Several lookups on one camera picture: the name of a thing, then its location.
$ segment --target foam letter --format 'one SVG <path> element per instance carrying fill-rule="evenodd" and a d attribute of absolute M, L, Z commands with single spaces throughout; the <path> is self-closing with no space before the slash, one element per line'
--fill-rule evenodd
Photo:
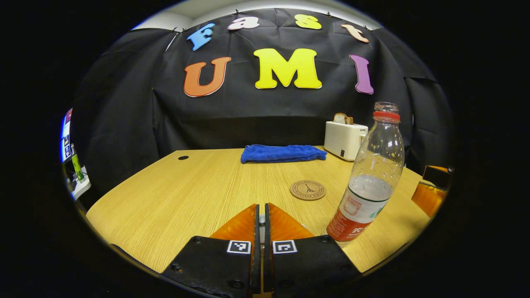
<path fill-rule="evenodd" d="M 370 75 L 368 74 L 368 60 L 357 55 L 350 55 L 357 69 L 357 85 L 355 90 L 360 93 L 374 94 L 374 89 L 370 85 Z"/>
<path fill-rule="evenodd" d="M 188 65 L 184 71 L 186 78 L 184 79 L 184 93 L 189 97 L 201 97 L 210 95 L 219 90 L 225 81 L 226 64 L 232 60 L 230 57 L 221 57 L 211 61 L 214 67 L 214 78 L 207 85 L 199 85 L 199 77 L 201 69 L 206 66 L 206 63 L 199 62 Z"/>
<path fill-rule="evenodd" d="M 193 33 L 192 35 L 188 36 L 188 38 L 186 38 L 186 40 L 191 39 L 191 42 L 193 42 L 194 51 L 202 47 L 205 43 L 210 41 L 211 37 L 206 37 L 206 36 L 210 36 L 214 33 L 210 29 L 213 26 L 215 26 L 214 23 L 209 23 L 208 25 L 202 27 L 201 29 Z"/>
<path fill-rule="evenodd" d="M 228 26 L 229 30 L 237 30 L 241 28 L 256 28 L 259 26 L 258 24 L 258 18 L 255 16 L 246 16 L 242 17 L 240 19 L 234 20 L 230 26 Z"/>
<path fill-rule="evenodd" d="M 355 29 L 352 25 L 348 25 L 348 24 L 342 24 L 341 26 L 346 28 L 348 32 L 350 32 L 351 36 L 355 37 L 357 40 L 365 42 L 365 43 L 369 42 L 369 40 L 366 37 L 363 37 L 361 35 L 362 31 L 360 31 L 359 29 Z"/>
<path fill-rule="evenodd" d="M 309 28 L 309 29 L 320 29 L 322 28 L 322 25 L 318 23 L 317 18 L 311 15 L 306 14 L 297 14 L 295 15 L 296 24 L 302 28 Z"/>
<path fill-rule="evenodd" d="M 254 52 L 260 58 L 260 80 L 256 88 L 269 89 L 278 84 L 272 79 L 272 72 L 280 79 L 284 87 L 289 86 L 295 72 L 298 78 L 295 86 L 298 88 L 319 89 L 322 82 L 316 77 L 315 56 L 316 52 L 310 49 L 296 49 L 287 62 L 275 49 L 260 49 Z"/>

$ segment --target wooden table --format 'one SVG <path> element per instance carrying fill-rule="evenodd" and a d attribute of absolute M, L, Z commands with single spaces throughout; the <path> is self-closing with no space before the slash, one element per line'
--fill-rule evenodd
<path fill-rule="evenodd" d="M 327 159 L 241 164 L 243 149 L 175 151 L 116 186 L 86 217 L 109 243 L 123 248 L 161 273 L 194 235 L 210 236 L 241 210 L 273 203 L 321 235 L 335 213 L 352 162 L 331 153 Z M 179 160 L 187 155 L 188 159 Z M 291 195 L 298 180 L 327 188 L 316 201 Z M 364 272 L 413 240 L 429 217 L 411 201 L 421 176 L 404 169 L 399 184 L 376 221 L 344 252 Z"/>

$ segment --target orange letter u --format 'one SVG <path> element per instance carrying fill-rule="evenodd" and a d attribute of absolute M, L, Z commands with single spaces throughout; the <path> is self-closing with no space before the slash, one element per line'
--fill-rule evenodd
<path fill-rule="evenodd" d="M 199 62 L 188 65 L 184 71 L 184 93 L 189 97 L 201 97 L 210 95 L 219 90 L 225 81 L 226 64 L 232 60 L 230 57 L 221 57 L 211 61 L 214 65 L 214 78 L 209 84 L 199 85 L 200 71 L 206 66 L 206 63 Z"/>

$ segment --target monitor screen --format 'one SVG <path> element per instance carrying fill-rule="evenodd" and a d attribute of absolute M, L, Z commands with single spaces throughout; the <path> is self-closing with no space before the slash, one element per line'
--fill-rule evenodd
<path fill-rule="evenodd" d="M 61 130 L 61 162 L 64 162 L 72 155 L 70 147 L 70 118 L 72 117 L 72 109 L 66 112 L 63 118 L 63 128 Z"/>

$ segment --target white toaster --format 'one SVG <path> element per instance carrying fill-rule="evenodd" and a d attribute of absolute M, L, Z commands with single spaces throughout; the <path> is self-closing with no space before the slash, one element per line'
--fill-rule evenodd
<path fill-rule="evenodd" d="M 324 149 L 344 160 L 354 161 L 367 133 L 368 126 L 327 121 Z"/>

